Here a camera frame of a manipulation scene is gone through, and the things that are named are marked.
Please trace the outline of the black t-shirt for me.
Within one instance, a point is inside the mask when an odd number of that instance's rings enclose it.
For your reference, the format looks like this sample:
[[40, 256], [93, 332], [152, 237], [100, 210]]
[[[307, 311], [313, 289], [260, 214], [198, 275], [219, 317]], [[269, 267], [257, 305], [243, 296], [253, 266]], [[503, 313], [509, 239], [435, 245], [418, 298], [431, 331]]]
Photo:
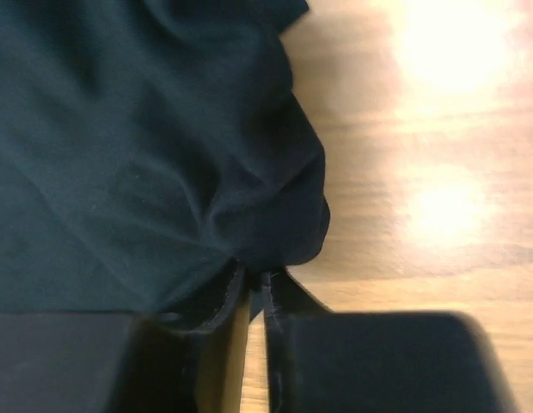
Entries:
[[304, 1], [0, 1], [0, 312], [169, 311], [322, 249]]

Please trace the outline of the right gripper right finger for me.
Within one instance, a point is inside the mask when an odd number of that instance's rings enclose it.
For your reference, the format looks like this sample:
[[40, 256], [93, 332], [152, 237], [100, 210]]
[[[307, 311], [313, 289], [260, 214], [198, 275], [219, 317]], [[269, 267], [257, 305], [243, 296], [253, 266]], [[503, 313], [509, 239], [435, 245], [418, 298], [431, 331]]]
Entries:
[[260, 283], [272, 412], [518, 408], [485, 331], [466, 314], [332, 311], [283, 268]]

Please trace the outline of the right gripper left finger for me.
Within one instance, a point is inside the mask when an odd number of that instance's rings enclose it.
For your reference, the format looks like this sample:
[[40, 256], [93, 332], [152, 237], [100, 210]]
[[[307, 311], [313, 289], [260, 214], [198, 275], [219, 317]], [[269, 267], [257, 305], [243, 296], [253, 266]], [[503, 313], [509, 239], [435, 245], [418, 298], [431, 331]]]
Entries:
[[172, 312], [0, 313], [0, 412], [236, 412], [245, 272]]

